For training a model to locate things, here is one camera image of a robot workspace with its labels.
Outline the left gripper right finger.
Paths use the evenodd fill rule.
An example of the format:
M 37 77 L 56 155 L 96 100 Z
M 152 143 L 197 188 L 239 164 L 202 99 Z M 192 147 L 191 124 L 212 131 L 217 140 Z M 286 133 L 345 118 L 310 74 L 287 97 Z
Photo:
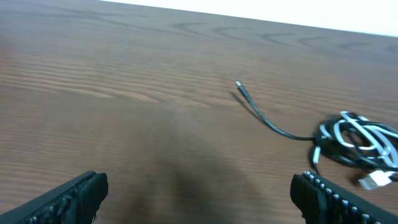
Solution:
M 307 170 L 292 177 L 290 198 L 306 224 L 397 224 L 397 215 Z

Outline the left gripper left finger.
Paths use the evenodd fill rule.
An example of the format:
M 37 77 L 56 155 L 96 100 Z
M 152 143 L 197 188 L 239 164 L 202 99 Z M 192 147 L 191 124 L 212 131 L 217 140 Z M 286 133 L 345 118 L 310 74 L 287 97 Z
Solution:
M 92 224 L 108 194 L 108 176 L 88 171 L 1 214 L 2 224 Z

